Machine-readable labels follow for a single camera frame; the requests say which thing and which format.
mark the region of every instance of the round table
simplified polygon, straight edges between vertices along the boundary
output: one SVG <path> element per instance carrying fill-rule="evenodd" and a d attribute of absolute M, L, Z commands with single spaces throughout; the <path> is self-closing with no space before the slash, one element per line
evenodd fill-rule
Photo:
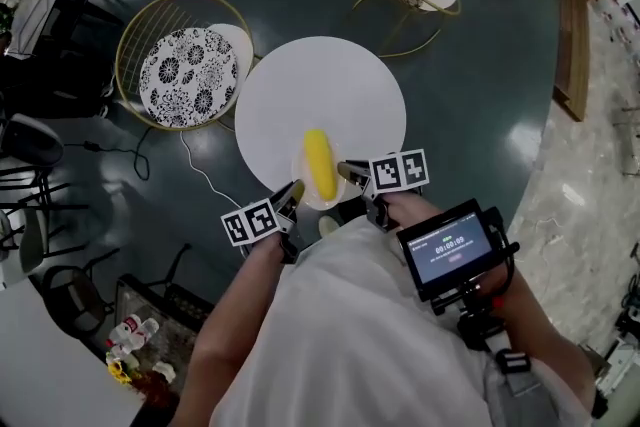
<path fill-rule="evenodd" d="M 327 134 L 334 163 L 399 151 L 406 112 L 393 74 L 365 48 L 338 38 L 303 38 L 271 52 L 238 98 L 236 137 L 247 166 L 280 189 L 298 178 L 292 162 L 314 128 Z M 351 187 L 339 199 L 358 193 Z"/>

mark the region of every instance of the white shirt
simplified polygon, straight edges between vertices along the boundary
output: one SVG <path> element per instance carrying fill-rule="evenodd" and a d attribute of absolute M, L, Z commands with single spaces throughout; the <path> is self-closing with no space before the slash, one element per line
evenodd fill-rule
<path fill-rule="evenodd" d="M 361 217 L 285 269 L 211 426 L 492 425 L 490 356 L 467 349 L 447 319 L 420 302 L 389 242 Z M 569 388 L 536 367 L 564 412 L 562 425 L 588 423 Z"/>

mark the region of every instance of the small display screen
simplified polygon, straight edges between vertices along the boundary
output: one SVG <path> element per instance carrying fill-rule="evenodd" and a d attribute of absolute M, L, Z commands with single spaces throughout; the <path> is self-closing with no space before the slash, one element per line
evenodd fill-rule
<path fill-rule="evenodd" d="M 422 283 L 444 276 L 491 251 L 476 214 L 467 214 L 407 245 Z"/>

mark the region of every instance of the floor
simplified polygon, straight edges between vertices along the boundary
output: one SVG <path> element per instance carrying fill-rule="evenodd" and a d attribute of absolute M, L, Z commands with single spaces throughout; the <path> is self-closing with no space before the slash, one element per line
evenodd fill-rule
<path fill-rule="evenodd" d="M 540 152 L 509 235 L 517 258 L 553 323 L 601 353 L 612 341 L 637 264 L 629 258 L 640 226 L 638 154 L 633 127 L 620 108 L 635 106 L 638 70 L 607 25 L 590 11 L 591 70 L 587 116 L 573 122 L 551 104 Z"/>
<path fill-rule="evenodd" d="M 93 1 L 130 18 L 151 0 Z M 333 34 L 353 0 L 230 1 L 245 14 L 256 51 L 264 55 L 304 35 Z M 473 196 L 483 206 L 497 205 L 507 222 L 513 219 L 511 236 L 523 247 L 520 268 L 554 323 L 573 340 L 604 349 L 634 269 L 628 253 L 640 216 L 634 208 L 640 181 L 619 173 L 611 113 L 623 99 L 634 102 L 637 77 L 594 15 L 587 121 L 574 123 L 553 103 L 549 111 L 557 5 L 464 0 L 463 15 L 425 52 L 388 65 L 407 104 L 405 147 L 423 146 L 427 153 L 428 197 L 443 207 Z M 389 16 L 387 6 L 371 9 L 368 16 Z M 133 148 L 145 129 L 117 104 L 108 120 L 50 125 L 65 142 L 90 140 L 105 148 Z M 196 165 L 217 187 L 241 203 L 267 194 L 244 166 L 233 134 L 214 125 L 186 139 Z M 75 223 L 77 237 L 93 241 L 87 254 L 69 261 L 123 247 L 96 268 L 98 287 L 109 299 L 119 275 L 159 279 L 190 242 L 194 249 L 176 281 L 215 302 L 241 264 L 219 223 L 231 207 L 189 169 L 177 134 L 151 132 L 142 152 L 151 160 L 148 182 L 135 175 L 130 155 L 67 151 L 56 179 L 75 182 L 67 199 L 87 201 L 92 209 L 66 221 Z M 309 242 L 315 240 L 312 213 L 301 224 Z"/>

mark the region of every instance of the white cable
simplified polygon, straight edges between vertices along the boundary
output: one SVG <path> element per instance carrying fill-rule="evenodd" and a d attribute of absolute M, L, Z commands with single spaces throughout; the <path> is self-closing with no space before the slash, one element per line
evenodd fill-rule
<path fill-rule="evenodd" d="M 204 176 L 207 179 L 207 183 L 209 184 L 209 187 L 211 187 L 211 190 L 213 192 L 215 192 L 216 194 L 222 196 L 223 198 L 228 199 L 231 203 L 233 203 L 238 208 L 242 208 L 240 205 L 238 205 L 238 203 L 236 203 L 236 201 L 234 201 L 233 198 L 230 198 L 224 192 L 220 192 L 219 190 L 216 190 L 216 188 L 211 183 L 211 180 L 209 180 L 209 176 L 207 176 L 207 173 L 205 173 L 202 169 L 198 169 L 197 167 L 195 167 L 193 165 L 193 162 L 191 160 L 191 148 L 189 148 L 189 145 L 184 140 L 184 135 L 183 134 L 184 134 L 184 132 L 180 131 L 180 140 L 182 141 L 182 144 L 184 145 L 184 147 L 187 149 L 187 155 L 189 155 L 189 166 L 191 167 L 191 169 L 193 169 L 194 171 L 197 171 L 198 173 L 200 173 L 202 176 Z"/>

